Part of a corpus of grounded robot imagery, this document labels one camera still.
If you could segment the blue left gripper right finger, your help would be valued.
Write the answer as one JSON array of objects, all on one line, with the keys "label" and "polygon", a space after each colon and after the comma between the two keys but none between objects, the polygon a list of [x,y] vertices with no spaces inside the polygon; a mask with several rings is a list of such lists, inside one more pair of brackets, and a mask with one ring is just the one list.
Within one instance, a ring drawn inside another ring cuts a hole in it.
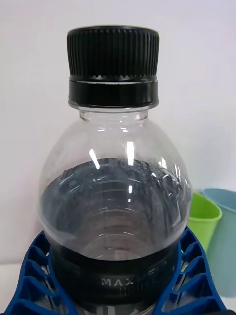
[{"label": "blue left gripper right finger", "polygon": [[178,244],[177,268],[159,298],[156,315],[206,315],[225,312],[213,283],[206,254],[189,228]]}]

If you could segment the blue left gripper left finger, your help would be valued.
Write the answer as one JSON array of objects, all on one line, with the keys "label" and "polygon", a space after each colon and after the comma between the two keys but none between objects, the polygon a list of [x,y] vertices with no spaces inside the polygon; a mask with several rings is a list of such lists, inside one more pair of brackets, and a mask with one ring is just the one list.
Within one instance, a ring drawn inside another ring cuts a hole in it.
[{"label": "blue left gripper left finger", "polygon": [[25,254],[15,293],[4,314],[78,314],[75,305],[54,277],[50,245],[43,232],[37,235]]}]

